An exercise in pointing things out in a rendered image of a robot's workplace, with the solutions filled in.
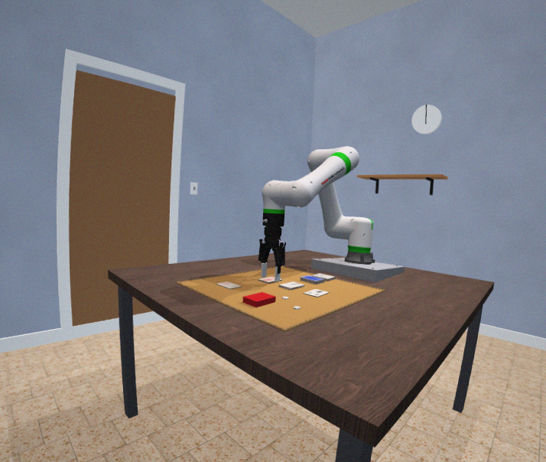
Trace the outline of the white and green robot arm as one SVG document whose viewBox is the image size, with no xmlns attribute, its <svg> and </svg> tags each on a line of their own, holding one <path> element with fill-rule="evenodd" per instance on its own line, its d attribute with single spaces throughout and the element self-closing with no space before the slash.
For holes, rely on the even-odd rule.
<svg viewBox="0 0 546 462">
<path fill-rule="evenodd" d="M 375 263 L 373 253 L 370 252 L 373 221 L 344 216 L 334 185 L 334 181 L 358 165 L 357 150 L 349 146 L 318 149 L 310 153 L 307 163 L 311 173 L 305 177 L 297 181 L 269 181 L 263 187 L 262 225 L 281 228 L 284 226 L 285 206 L 305 207 L 319 194 L 325 233 L 331 238 L 348 240 L 345 262 L 363 265 Z"/>
</svg>

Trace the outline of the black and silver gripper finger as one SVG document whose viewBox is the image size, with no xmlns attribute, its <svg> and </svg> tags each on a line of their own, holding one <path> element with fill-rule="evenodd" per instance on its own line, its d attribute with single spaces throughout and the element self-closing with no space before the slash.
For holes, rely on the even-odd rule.
<svg viewBox="0 0 546 462">
<path fill-rule="evenodd" d="M 266 240 L 266 243 L 265 243 L 265 239 L 260 239 L 259 242 L 260 242 L 260 248 L 259 248 L 258 260 L 262 262 L 261 278 L 265 278 L 267 276 L 267 262 L 268 262 L 267 260 L 268 260 L 268 256 L 269 256 L 269 252 L 271 248 L 268 248 L 269 240 Z"/>
<path fill-rule="evenodd" d="M 275 256 L 275 281 L 280 281 L 281 277 L 281 266 L 285 265 L 285 246 L 286 242 L 279 240 L 279 245 L 275 248 L 274 241 L 271 241 L 272 251 Z"/>
</svg>

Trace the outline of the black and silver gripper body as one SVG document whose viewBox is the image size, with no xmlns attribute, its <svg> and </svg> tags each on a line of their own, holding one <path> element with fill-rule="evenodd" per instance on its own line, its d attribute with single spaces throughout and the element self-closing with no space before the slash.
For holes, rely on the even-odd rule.
<svg viewBox="0 0 546 462">
<path fill-rule="evenodd" d="M 274 241 L 275 248 L 279 245 L 279 240 L 281 240 L 281 228 L 270 228 L 265 227 L 264 234 L 265 236 L 265 243 L 266 240 L 269 240 L 268 248 L 271 248 L 271 241 Z"/>
</svg>

